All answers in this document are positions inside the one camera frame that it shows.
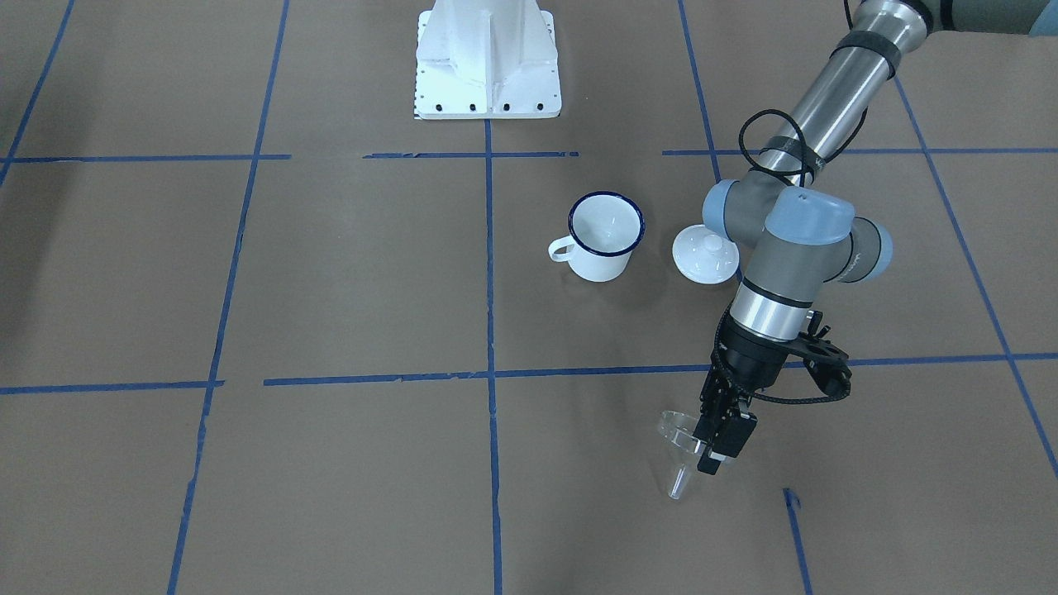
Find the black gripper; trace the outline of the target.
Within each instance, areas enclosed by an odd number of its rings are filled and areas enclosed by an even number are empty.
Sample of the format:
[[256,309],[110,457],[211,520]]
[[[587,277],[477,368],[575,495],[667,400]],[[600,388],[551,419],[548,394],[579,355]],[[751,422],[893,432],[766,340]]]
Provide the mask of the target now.
[[774,384],[788,357],[778,343],[748,331],[737,321],[720,319],[693,431],[707,447],[698,472],[715,475],[724,457],[740,455],[758,426],[752,399],[760,389]]

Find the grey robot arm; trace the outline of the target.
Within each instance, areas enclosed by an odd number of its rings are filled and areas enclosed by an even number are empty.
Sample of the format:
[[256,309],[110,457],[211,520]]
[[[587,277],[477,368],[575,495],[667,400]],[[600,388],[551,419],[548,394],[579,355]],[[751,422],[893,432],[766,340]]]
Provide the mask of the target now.
[[902,57],[940,31],[1056,34],[1054,1],[865,1],[846,16],[849,32],[794,111],[751,118],[781,118],[782,126],[756,152],[740,145],[744,177],[719,181],[703,201],[708,230],[752,249],[720,315],[700,393],[693,440],[703,474],[741,454],[758,426],[751,404],[778,402],[766,389],[789,359],[801,360],[815,382],[813,402],[851,394],[847,353],[829,342],[813,304],[825,283],[877,278],[894,245],[883,226],[811,184],[860,131]]

